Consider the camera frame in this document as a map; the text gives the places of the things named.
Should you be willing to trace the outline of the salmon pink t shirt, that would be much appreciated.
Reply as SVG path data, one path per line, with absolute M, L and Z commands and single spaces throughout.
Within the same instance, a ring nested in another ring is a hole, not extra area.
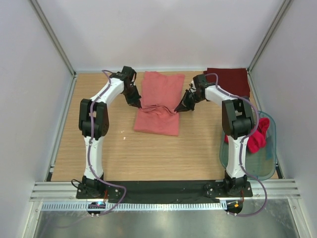
M 167 136 L 179 135 L 180 103 L 184 85 L 184 74 L 164 75 L 146 71 L 142 80 L 141 106 L 138 110 L 134 130 L 142 133 Z

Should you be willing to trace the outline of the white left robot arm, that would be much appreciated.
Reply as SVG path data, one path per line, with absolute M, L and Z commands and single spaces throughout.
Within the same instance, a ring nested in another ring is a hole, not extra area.
M 104 180 L 102 150 L 104 138 L 109 130 L 108 107 L 122 94 L 129 106 L 141 108 L 141 96 L 135 80 L 137 72 L 124 66 L 122 71 L 102 71 L 108 78 L 106 85 L 93 97 L 82 99 L 79 111 L 79 130 L 86 148 L 86 166 L 81 182 L 77 187 L 77 198 L 100 198 L 113 187 L 117 192 L 125 191 L 121 185 Z

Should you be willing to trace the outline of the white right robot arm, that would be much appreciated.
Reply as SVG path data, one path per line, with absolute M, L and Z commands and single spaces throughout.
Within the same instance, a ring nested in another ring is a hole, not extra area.
M 193 111 L 201 101 L 211 101 L 221 106 L 222 130 L 228 139 L 228 163 L 223 179 L 223 191 L 228 196 L 235 196 L 247 187 L 247 173 L 244 168 L 247 142 L 257 130 L 258 119 L 254 119 L 256 110 L 252 103 L 241 96 L 227 92 L 216 82 L 208 82 L 205 74 L 193 77 L 190 88 L 187 89 L 174 109 L 175 112 Z

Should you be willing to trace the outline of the folded dark red t shirt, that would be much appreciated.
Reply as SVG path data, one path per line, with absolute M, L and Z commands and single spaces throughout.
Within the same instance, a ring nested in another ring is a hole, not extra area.
M 203 74 L 218 75 L 218 85 L 225 91 L 240 96 L 250 97 L 248 75 L 245 68 L 207 68 Z

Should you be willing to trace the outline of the magenta crumpled t shirt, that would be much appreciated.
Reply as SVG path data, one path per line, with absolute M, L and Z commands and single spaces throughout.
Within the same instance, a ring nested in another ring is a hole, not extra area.
M 266 147 L 266 133 L 270 126 L 269 118 L 260 118 L 259 125 L 254 134 L 247 141 L 247 151 L 252 154 L 259 152 L 260 149 Z

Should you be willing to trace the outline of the teal transparent plastic basket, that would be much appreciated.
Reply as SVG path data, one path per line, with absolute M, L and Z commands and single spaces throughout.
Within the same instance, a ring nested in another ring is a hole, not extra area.
M 260 180 L 270 179 L 275 173 L 276 164 L 276 126 L 273 118 L 258 111 L 259 132 L 265 132 L 265 146 L 255 153 L 249 148 L 246 151 L 245 169 Z

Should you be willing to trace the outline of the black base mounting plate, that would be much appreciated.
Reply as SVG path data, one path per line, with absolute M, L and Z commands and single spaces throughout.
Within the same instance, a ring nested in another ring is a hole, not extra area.
M 134 204 L 198 204 L 216 203 L 219 198 L 252 197 L 251 185 L 227 192 L 221 180 L 172 180 L 172 181 L 111 181 L 116 186 L 104 183 L 80 183 L 77 199 L 103 199 L 116 203 L 127 192 L 122 203 Z

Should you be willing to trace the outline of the left aluminium corner post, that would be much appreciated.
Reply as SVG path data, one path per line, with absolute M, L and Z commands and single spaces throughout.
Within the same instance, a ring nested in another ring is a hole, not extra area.
M 72 77 L 76 76 L 76 71 L 74 70 L 69 58 L 67 57 L 60 41 L 58 40 L 51 24 L 49 23 L 42 7 L 40 6 L 37 0 L 28 0 L 29 4 L 33 8 L 36 16 L 38 17 L 40 23 L 42 24 L 44 30 L 46 31 L 48 37 L 50 38 L 52 44 L 54 45 L 55 49 L 57 50 L 58 54 L 60 55 L 62 61 L 64 62 L 65 66 L 67 67 L 68 71 L 70 72 Z

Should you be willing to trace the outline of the aluminium corner post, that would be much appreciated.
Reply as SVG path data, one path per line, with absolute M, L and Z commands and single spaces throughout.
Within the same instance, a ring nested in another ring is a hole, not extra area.
M 266 47 L 268 46 L 270 40 L 274 36 L 275 32 L 277 31 L 280 23 L 282 22 L 284 16 L 286 15 L 289 7 L 292 5 L 293 0 L 283 0 L 282 4 L 280 5 L 277 13 L 275 14 L 272 23 L 270 24 L 264 38 L 262 39 L 251 63 L 247 68 L 248 74 L 251 74 L 252 70 L 255 68 L 256 64 L 258 63 L 260 57 L 262 56 L 263 52 L 265 51 Z
M 67 67 L 68 71 L 70 72 L 72 77 L 76 76 L 76 71 L 74 70 L 69 58 L 67 57 L 60 41 L 58 40 L 51 24 L 49 23 L 42 7 L 40 6 L 37 0 L 28 0 L 29 4 L 33 8 L 36 16 L 38 17 L 40 23 L 42 24 L 44 30 L 46 31 L 48 37 L 50 38 L 52 44 L 54 45 L 55 49 L 57 50 L 58 54 L 60 55 L 62 61 L 64 62 L 65 66 Z

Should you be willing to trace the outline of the aluminium front frame rail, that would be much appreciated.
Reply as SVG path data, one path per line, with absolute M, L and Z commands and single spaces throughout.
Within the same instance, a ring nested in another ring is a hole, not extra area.
M 125 195 L 125 203 L 200 203 L 211 199 L 279 199 L 299 198 L 293 179 L 268 179 L 262 183 L 250 180 L 245 188 L 226 191 L 220 180 L 117 181 L 118 187 L 103 185 L 87 188 L 78 182 L 37 182 L 31 201 L 62 201 L 72 199 L 108 199 L 117 202 Z

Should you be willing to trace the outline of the right aluminium corner post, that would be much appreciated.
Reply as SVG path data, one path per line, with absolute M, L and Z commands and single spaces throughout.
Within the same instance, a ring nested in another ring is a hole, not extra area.
M 266 47 L 268 46 L 270 40 L 274 36 L 275 32 L 277 31 L 280 23 L 282 22 L 284 16 L 286 15 L 289 7 L 292 5 L 293 0 L 283 0 L 282 4 L 280 5 L 277 13 L 275 14 L 272 23 L 270 24 L 264 38 L 262 39 L 251 63 L 247 68 L 248 74 L 251 74 L 252 70 L 255 68 L 256 64 L 258 63 L 260 57 L 262 56 L 263 52 L 265 51 Z

